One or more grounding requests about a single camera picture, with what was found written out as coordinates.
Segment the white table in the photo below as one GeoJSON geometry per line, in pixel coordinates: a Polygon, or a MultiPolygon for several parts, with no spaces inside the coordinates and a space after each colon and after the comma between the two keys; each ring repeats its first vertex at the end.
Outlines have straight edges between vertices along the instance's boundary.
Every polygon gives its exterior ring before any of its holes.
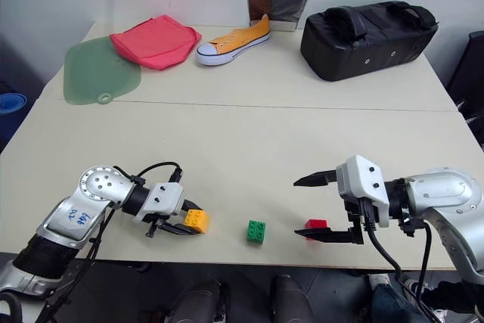
{"type": "MultiPolygon", "coordinates": [[[[387,180],[455,166],[484,181],[484,155],[455,112],[140,102],[72,106],[42,98],[0,156],[0,250],[22,249],[88,167],[117,164],[137,172],[174,160],[185,170],[186,198],[211,217],[208,233],[180,237],[160,231],[149,239],[147,224],[117,213],[99,258],[389,268],[366,237],[365,245],[320,244],[293,233],[309,218],[327,219],[335,229],[349,226],[335,185],[292,184],[356,153],[379,163],[387,180]],[[249,219],[267,223],[262,246],[245,241],[249,219]]],[[[169,172],[150,172],[148,181],[164,181],[169,172]]],[[[405,269],[419,268],[423,232],[407,238],[392,224],[377,235],[405,269]]],[[[429,268],[451,267],[436,238],[429,268]]]]}
{"type": "MultiPolygon", "coordinates": [[[[85,40],[107,36],[95,24],[85,40]]],[[[196,26],[201,42],[230,28],[196,26]]],[[[141,84],[118,101],[165,102],[326,109],[456,111],[425,56],[414,62],[338,82],[323,81],[299,51],[303,32],[273,32],[269,42],[219,67],[197,64],[194,52],[182,64],[162,72],[143,69],[141,84]]],[[[43,98],[63,100],[64,70],[47,84],[43,98]]]]}

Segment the green lego brick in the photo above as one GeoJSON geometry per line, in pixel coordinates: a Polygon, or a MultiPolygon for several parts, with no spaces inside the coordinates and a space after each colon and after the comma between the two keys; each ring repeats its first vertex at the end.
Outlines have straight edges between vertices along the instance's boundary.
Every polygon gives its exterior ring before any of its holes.
{"type": "Polygon", "coordinates": [[[264,242],[264,236],[265,222],[250,220],[249,226],[247,227],[247,241],[262,244],[264,242]]]}

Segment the shoe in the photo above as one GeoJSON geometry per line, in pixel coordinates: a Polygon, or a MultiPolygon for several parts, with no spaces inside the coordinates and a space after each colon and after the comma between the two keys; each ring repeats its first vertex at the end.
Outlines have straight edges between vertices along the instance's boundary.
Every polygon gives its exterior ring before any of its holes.
{"type": "Polygon", "coordinates": [[[197,61],[207,66],[226,64],[243,51],[266,42],[270,31],[269,17],[264,14],[254,26],[235,29],[226,36],[203,43],[197,48],[197,61]]]}
{"type": "Polygon", "coordinates": [[[372,290],[375,290],[376,287],[381,284],[391,285],[388,274],[369,274],[368,280],[370,281],[372,290]]]}
{"type": "MultiPolygon", "coordinates": [[[[417,294],[417,287],[418,287],[418,281],[417,280],[415,280],[415,279],[407,279],[407,281],[405,282],[405,286],[413,294],[417,294]]],[[[423,283],[423,287],[422,287],[422,293],[424,293],[425,291],[430,291],[430,289],[429,289],[429,285],[424,282],[423,283]]],[[[416,306],[418,309],[420,309],[420,307],[418,306],[417,301],[415,300],[415,298],[413,298],[413,296],[410,295],[410,293],[407,292],[407,290],[404,289],[403,290],[403,294],[407,298],[408,302],[410,302],[410,304],[412,304],[413,306],[416,306]]],[[[441,321],[441,323],[445,323],[445,317],[447,316],[447,310],[444,310],[444,309],[433,309],[433,314],[436,315],[436,317],[441,321]]]]}

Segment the black bag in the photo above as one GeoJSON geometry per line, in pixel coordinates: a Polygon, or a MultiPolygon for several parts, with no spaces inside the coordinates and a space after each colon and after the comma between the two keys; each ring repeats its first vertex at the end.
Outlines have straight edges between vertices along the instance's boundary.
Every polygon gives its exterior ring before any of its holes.
{"type": "Polygon", "coordinates": [[[306,20],[301,53],[322,79],[337,81],[413,61],[438,26],[405,2],[329,8],[306,20]]]}

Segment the floor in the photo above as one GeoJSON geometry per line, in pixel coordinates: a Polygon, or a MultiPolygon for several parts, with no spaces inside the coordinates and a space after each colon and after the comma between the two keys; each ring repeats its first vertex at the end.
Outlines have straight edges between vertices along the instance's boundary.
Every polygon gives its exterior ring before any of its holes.
{"type": "MultiPolygon", "coordinates": [[[[0,254],[0,266],[8,258],[0,254]]],[[[72,272],[80,263],[74,262],[72,272]]],[[[175,263],[128,267],[97,262],[74,290],[72,303],[56,318],[59,323],[141,323],[142,312],[169,311],[193,284],[216,278],[231,287],[231,323],[267,323],[270,283],[279,274],[289,274],[299,282],[320,322],[357,322],[356,316],[371,301],[365,274],[357,271],[175,263]]],[[[430,286],[441,280],[458,281],[459,277],[455,272],[428,272],[430,286]]],[[[472,317],[449,312],[445,321],[465,323],[472,317]]]]}

